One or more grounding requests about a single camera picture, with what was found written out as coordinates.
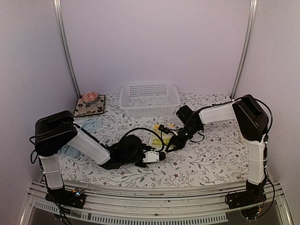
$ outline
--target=metal pole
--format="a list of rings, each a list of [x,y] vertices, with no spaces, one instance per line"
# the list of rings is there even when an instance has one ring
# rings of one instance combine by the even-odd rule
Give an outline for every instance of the metal pole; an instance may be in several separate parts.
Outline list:
[[[77,79],[75,76],[73,64],[71,61],[71,55],[70,55],[70,51],[69,51],[69,47],[68,47],[68,43],[67,43],[67,37],[66,37],[65,26],[64,26],[64,22],[63,22],[63,18],[62,18],[60,0],[53,0],[53,2],[54,2],[54,10],[55,10],[57,26],[58,26],[58,30],[60,33],[62,48],[64,50],[65,59],[67,62],[67,68],[68,68],[68,71],[70,74],[71,82],[72,82],[72,85],[74,87],[77,97],[81,98],[81,93],[80,93],[78,82],[77,82]]]
[[[246,62],[246,57],[247,57],[247,53],[248,53],[248,49],[249,49],[249,45],[250,45],[252,30],[254,27],[256,6],[257,6],[257,0],[251,0],[244,46],[243,46],[242,55],[240,58],[238,71],[237,71],[237,74],[235,77],[234,85],[233,85],[233,88],[232,88],[232,91],[230,94],[230,98],[235,98],[238,88],[239,88],[239,85],[240,85],[241,78],[242,78],[242,74],[243,74],[243,70],[244,70],[245,62]]]

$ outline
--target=coaster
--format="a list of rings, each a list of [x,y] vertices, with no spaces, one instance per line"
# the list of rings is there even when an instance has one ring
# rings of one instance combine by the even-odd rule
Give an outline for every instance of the coaster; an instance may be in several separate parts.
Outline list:
[[[92,116],[104,113],[105,95],[99,95],[96,102],[91,105],[86,105],[82,99],[78,99],[74,109],[74,117]]]

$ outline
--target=small flower pattern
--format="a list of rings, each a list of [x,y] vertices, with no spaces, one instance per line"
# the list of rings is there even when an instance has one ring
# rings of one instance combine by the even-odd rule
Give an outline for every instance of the small flower pattern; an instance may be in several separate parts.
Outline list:
[[[104,113],[105,95],[99,95],[95,101],[84,103],[82,98],[77,101],[74,117]]]
[[[181,105],[189,102],[195,110],[205,105],[227,102],[227,95],[180,94]],[[119,107],[119,96],[106,95],[105,113],[75,118],[75,122],[95,118],[102,126],[92,133],[104,144],[112,145],[130,129],[155,124],[182,126],[176,115],[128,118]],[[170,152],[161,162],[140,168],[133,164],[117,170],[105,170],[86,155],[72,158],[59,154],[60,169],[64,180],[131,188],[165,188],[207,186],[248,178],[249,162],[247,145],[240,142],[238,124],[234,120],[205,125],[205,136],[199,143],[187,142],[182,150]],[[133,132],[143,143],[149,142],[150,134],[141,130]],[[194,135],[194,140],[201,137]]]

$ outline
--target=yellow object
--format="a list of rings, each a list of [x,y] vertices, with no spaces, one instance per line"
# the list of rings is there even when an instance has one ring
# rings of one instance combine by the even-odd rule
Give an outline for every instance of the yellow object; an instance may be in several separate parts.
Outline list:
[[[175,126],[173,124],[169,124],[169,125],[167,125],[167,127],[171,128],[171,129],[175,128]],[[153,131],[160,136],[161,131],[159,131],[158,128],[159,128],[159,125],[153,125]],[[169,143],[169,141],[173,135],[174,135],[173,133],[170,133],[170,134],[163,133],[162,134],[163,141],[166,145]],[[153,148],[159,149],[159,148],[161,148],[162,143],[155,135],[152,135],[150,138],[150,141],[149,141],[149,145],[152,146]]]

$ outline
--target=black object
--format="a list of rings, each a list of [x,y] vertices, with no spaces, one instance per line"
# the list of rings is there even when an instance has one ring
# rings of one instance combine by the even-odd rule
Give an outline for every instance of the black object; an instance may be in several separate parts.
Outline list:
[[[162,125],[162,124],[159,125],[158,130],[165,133],[165,134],[167,134],[167,135],[171,132],[171,130],[169,128],[164,127],[164,125]]]
[[[42,118],[35,125],[35,151],[39,156],[52,156],[77,135],[70,111]]]
[[[251,95],[245,95],[232,105],[243,137],[249,141],[261,141],[268,130],[269,118]]]
[[[171,152],[179,149],[183,149],[186,142],[193,138],[194,134],[203,130],[203,124],[200,120],[199,114],[192,111],[187,105],[182,106],[176,115],[183,122],[184,127],[177,132],[178,135],[173,135],[166,147],[166,152]]]
[[[228,204],[229,209],[235,209],[264,202],[267,200],[263,189],[265,184],[266,178],[258,185],[254,185],[246,181],[246,191],[227,194],[225,197],[225,202]]]
[[[45,199],[58,205],[70,206],[73,208],[83,209],[86,195],[77,195],[76,192],[67,191],[65,186],[60,189],[51,190],[47,186],[48,193]]]
[[[257,219],[258,211],[259,211],[259,207],[257,205],[249,209],[241,210],[240,213],[247,220],[255,220]]]
[[[124,164],[135,163],[139,167],[147,167],[143,162],[144,152],[154,150],[151,146],[143,144],[141,139],[135,135],[128,135],[112,146],[105,146],[110,152],[110,159],[101,165],[102,168],[111,170],[119,169]],[[159,152],[159,160],[165,159],[165,153]]]

